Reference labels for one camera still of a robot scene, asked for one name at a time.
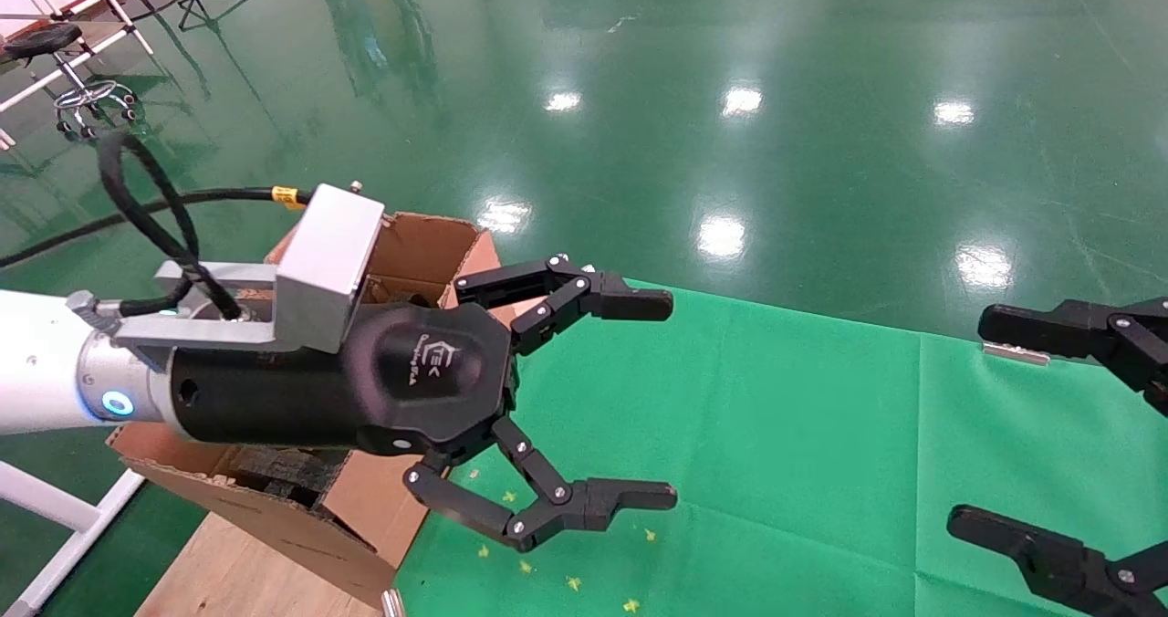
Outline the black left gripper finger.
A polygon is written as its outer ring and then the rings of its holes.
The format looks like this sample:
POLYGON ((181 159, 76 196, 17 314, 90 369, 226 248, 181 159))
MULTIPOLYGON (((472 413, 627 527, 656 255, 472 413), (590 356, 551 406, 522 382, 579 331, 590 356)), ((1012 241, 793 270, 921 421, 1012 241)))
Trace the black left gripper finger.
POLYGON ((443 476, 454 466, 449 455, 430 451, 404 473, 413 499, 471 531, 529 553, 559 531, 606 531, 621 509, 672 509, 676 488, 663 481, 588 478, 566 481, 510 418, 494 422, 485 439, 495 444, 537 494, 514 513, 502 504, 457 485, 443 476))
POLYGON ((564 255, 459 276, 454 292, 460 305, 477 304, 487 310, 535 301, 509 325, 510 348, 517 355, 538 351, 585 316, 665 321, 674 310, 672 292, 631 287, 617 273, 584 270, 564 255))

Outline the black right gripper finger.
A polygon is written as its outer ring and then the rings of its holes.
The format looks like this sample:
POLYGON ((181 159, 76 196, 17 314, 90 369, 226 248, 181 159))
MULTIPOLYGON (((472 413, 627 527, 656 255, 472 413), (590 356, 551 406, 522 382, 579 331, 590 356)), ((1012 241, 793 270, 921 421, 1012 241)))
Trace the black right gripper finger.
POLYGON ((976 334, 1022 351, 1101 363, 1122 384, 1167 416, 1167 299, 1115 306, 1068 299, 1048 312, 995 304, 983 308, 976 334))
POLYGON ((1167 542, 1125 559, 1106 559, 1080 539, 971 505, 948 514, 952 538, 1011 559, 1040 599, 1090 616, 1164 616, 1157 591, 1167 585, 1167 542))

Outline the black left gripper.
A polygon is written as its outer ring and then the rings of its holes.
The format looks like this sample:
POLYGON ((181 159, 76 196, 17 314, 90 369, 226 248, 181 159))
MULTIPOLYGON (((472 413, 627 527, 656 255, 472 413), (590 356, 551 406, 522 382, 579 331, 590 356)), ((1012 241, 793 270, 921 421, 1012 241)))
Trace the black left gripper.
POLYGON ((193 441, 471 458, 515 405, 512 333, 477 305, 367 305, 338 352, 175 351, 193 441))

